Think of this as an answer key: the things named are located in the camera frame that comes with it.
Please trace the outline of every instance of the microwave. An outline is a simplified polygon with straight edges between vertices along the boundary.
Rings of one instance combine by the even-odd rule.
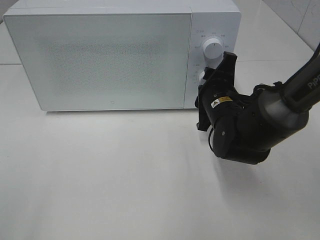
[[[3,19],[44,111],[192,109],[241,13],[232,0],[19,0]]]

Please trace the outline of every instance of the white tabletop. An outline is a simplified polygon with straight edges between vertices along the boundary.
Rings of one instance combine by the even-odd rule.
[[[312,51],[263,2],[237,2],[250,94]],[[319,239],[320,106],[253,166],[216,158],[196,110],[43,112],[15,64],[1,24],[1,240]]]

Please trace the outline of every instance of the microwave knob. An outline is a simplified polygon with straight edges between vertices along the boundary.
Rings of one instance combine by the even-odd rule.
[[[224,52],[223,42],[212,37],[203,43],[203,53],[208,59],[216,59]]]

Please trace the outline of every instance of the microwave control panel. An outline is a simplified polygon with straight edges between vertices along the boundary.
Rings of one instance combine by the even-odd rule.
[[[195,107],[205,67],[216,68],[224,52],[233,52],[240,12],[192,13],[184,108]]]

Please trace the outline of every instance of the warning label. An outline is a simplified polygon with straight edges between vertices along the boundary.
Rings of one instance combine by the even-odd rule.
[[[214,109],[216,106],[218,106],[219,104],[221,104],[223,102],[232,102],[232,99],[228,96],[219,97],[211,103],[211,107]]]

